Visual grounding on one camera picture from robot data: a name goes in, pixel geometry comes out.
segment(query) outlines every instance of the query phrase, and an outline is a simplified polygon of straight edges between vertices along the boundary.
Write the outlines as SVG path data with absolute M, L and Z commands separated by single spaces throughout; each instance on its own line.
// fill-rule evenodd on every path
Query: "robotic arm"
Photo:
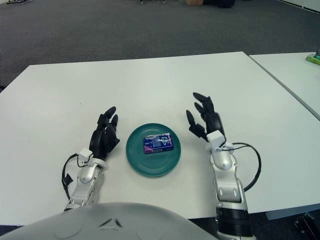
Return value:
M 69 199 L 64 211 L 94 204 L 98 201 L 99 189 L 104 177 L 103 171 L 106 167 L 105 159 L 108 153 L 120 142 L 116 136 L 118 115 L 114 115 L 110 121 L 115 112 L 116 107 L 113 106 L 100 115 L 97 128 L 91 137 L 89 149 L 84 148 L 79 154 L 73 155 L 77 157 L 77 163 L 81 170 L 77 176 L 76 188 L 71 197 L 68 193 L 68 184 L 72 180 L 69 175 L 65 176 L 66 164 L 70 158 L 64 165 L 62 185 Z
M 198 93 L 193 93 L 193 96 L 202 103 L 200 106 L 195 102 L 194 106 L 205 121 L 206 132 L 204 127 L 195 123 L 190 111 L 186 110 L 186 116 L 189 130 L 209 142 L 211 150 L 209 161 L 214 172 L 213 188 L 218 202 L 216 237 L 219 240 L 256 240 L 249 223 L 245 190 L 237 178 L 233 145 L 226 140 L 220 116 L 215 112 L 211 98 Z

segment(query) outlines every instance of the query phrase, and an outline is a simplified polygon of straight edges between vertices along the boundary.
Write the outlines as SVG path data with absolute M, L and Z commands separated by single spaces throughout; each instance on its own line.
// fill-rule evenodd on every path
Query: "gray carpet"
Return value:
M 310 52 L 320 16 L 276 0 L 233 8 L 160 0 L 32 0 L 0 5 L 0 85 L 28 65 L 244 51 Z

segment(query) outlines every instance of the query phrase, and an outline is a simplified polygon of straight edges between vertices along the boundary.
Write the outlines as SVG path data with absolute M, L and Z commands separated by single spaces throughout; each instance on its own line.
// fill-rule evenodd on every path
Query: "green object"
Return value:
M 173 150 L 146 154 L 144 152 L 144 137 L 170 133 Z M 125 146 L 126 158 L 138 173 L 159 177 L 169 173 L 179 162 L 181 145 L 177 135 L 167 126 L 158 123 L 148 123 L 134 130 Z
M 306 57 L 305 60 L 307 60 L 310 63 L 314 63 L 314 64 L 317 64 L 317 65 L 320 66 L 320 57 L 317 56 L 317 55 L 314 55 L 314 54 L 313 55 L 309 55 L 309 56 Z

